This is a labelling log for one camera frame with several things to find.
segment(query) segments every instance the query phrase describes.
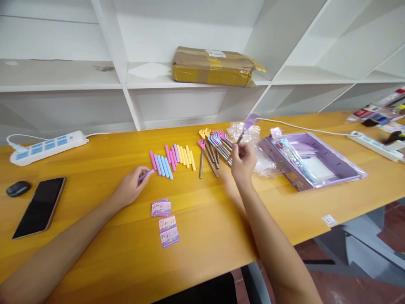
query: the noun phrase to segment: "person's left hand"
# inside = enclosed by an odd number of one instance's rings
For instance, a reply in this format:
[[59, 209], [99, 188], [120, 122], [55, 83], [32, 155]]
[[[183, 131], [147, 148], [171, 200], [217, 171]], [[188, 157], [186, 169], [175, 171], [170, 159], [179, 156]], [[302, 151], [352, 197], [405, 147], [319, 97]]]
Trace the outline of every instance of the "person's left hand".
[[147, 173], [148, 171], [148, 167], [139, 166], [136, 167], [133, 172], [125, 176], [121, 184], [119, 184], [117, 190], [115, 190], [114, 194], [110, 197], [110, 203], [115, 204], [120, 208], [124, 208], [125, 206], [132, 204], [146, 187], [151, 177], [148, 175], [138, 185], [139, 176]]

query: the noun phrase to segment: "person's right hand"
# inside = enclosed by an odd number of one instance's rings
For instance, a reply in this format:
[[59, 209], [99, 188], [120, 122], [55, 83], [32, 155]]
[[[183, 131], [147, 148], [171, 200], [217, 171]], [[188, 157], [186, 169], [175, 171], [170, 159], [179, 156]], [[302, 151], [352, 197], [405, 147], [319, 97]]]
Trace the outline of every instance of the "person's right hand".
[[121, 181], [121, 184], [119, 184], [117, 190], [115, 190], [114, 194], [110, 197], [110, 203], [114, 204], [120, 209], [133, 203], [133, 201], [146, 187], [151, 176], [148, 175], [147, 177], [145, 177], [139, 185], [138, 179], [141, 175], [145, 174], [148, 171], [148, 167], [138, 166], [134, 171], [125, 176]]
[[252, 181], [252, 174], [256, 166], [256, 153], [252, 144], [241, 143], [232, 147], [232, 176], [236, 185], [248, 185]]

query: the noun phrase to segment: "yellow pen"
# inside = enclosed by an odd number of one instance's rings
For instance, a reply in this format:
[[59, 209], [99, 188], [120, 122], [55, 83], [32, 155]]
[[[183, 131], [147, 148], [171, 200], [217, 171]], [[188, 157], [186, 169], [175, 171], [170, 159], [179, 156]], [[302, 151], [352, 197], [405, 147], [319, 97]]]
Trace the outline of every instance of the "yellow pen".
[[180, 163], [183, 163], [183, 147], [177, 145], [177, 152], [178, 152], [178, 158], [180, 158]]
[[183, 152], [184, 152], [184, 159], [186, 160], [186, 167], [190, 168], [190, 163], [189, 160], [187, 158], [187, 151], [185, 148], [183, 148]]
[[191, 159], [191, 166], [193, 167], [193, 171], [195, 171], [195, 163], [194, 163], [194, 156], [192, 150], [190, 150], [190, 159]]
[[191, 158], [190, 158], [190, 150], [189, 150], [189, 146], [186, 146], [186, 152], [187, 152], [187, 159], [189, 160], [189, 163], [191, 164]]

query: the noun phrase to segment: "white cable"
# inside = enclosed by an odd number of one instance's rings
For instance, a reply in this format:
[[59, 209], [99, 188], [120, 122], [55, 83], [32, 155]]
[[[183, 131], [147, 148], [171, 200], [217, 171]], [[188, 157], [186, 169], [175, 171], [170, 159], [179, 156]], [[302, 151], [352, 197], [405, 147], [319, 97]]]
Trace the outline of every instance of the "white cable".
[[25, 135], [25, 134], [11, 134], [11, 135], [7, 136], [7, 138], [6, 138], [6, 141], [8, 142], [8, 144], [14, 144], [14, 143], [12, 143], [12, 142], [9, 140], [9, 138], [12, 137], [12, 136], [16, 136], [16, 135], [19, 135], [19, 136], [27, 136], [27, 137], [32, 137], [32, 138], [38, 138], [38, 139], [43, 139], [43, 140], [48, 140], [48, 139], [46, 139], [46, 138], [41, 138], [41, 137], [36, 137], [36, 136], [31, 136], [31, 135]]
[[36, 136], [31, 136], [31, 135], [25, 135], [25, 134], [11, 134], [11, 135], [7, 136], [6, 141], [7, 141], [8, 144], [9, 144], [10, 146], [12, 146], [13, 149], [16, 150], [18, 153], [25, 152], [25, 151], [27, 151], [28, 149], [27, 149], [26, 147], [20, 145], [20, 144], [15, 144], [14, 142], [11, 142], [11, 141], [9, 140], [10, 137], [12, 137], [12, 136], [17, 136], [17, 135], [18, 135], [18, 136], [26, 136], [26, 137], [32, 137], [32, 138], [47, 140], [46, 138], [41, 138], [41, 137], [36, 137]]
[[331, 134], [331, 135], [354, 136], [354, 137], [359, 136], [359, 135], [354, 135], [354, 134], [333, 133], [333, 132], [328, 132], [328, 131], [322, 131], [322, 130], [315, 130], [315, 129], [309, 129], [309, 128], [304, 128], [304, 127], [299, 127], [299, 126], [296, 126], [296, 125], [291, 125], [291, 124], [289, 124], [289, 123], [287, 123], [287, 122], [282, 122], [282, 121], [280, 121], [280, 120], [272, 120], [272, 119], [267, 119], [267, 118], [256, 118], [256, 119], [258, 119], [258, 120], [267, 120], [267, 121], [270, 121], [270, 122], [278, 122], [278, 123], [281, 123], [281, 124], [283, 124], [283, 125], [287, 125], [287, 126], [294, 127], [294, 128], [298, 128], [298, 129], [303, 129], [303, 130], [313, 131], [313, 132], [321, 132], [321, 133], [326, 133], [326, 134]]
[[106, 132], [106, 133], [93, 133], [93, 134], [86, 135], [86, 138], [87, 138], [87, 137], [90, 137], [90, 136], [93, 136], [93, 135], [99, 135], [99, 134], [111, 134], [111, 132]]

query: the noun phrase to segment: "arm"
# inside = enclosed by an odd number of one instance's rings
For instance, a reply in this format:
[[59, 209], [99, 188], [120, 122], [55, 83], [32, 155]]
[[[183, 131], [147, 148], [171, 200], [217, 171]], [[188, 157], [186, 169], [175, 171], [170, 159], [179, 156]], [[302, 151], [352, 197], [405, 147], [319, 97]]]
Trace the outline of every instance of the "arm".
[[300, 256], [255, 191], [251, 176], [256, 165], [252, 145], [234, 144], [232, 175], [242, 197], [260, 258], [277, 303], [322, 304]]
[[37, 251], [0, 285], [0, 303], [43, 303], [101, 228], [139, 196], [150, 176], [144, 178], [139, 185], [138, 178], [147, 171], [147, 167], [137, 167], [124, 177], [110, 198]]

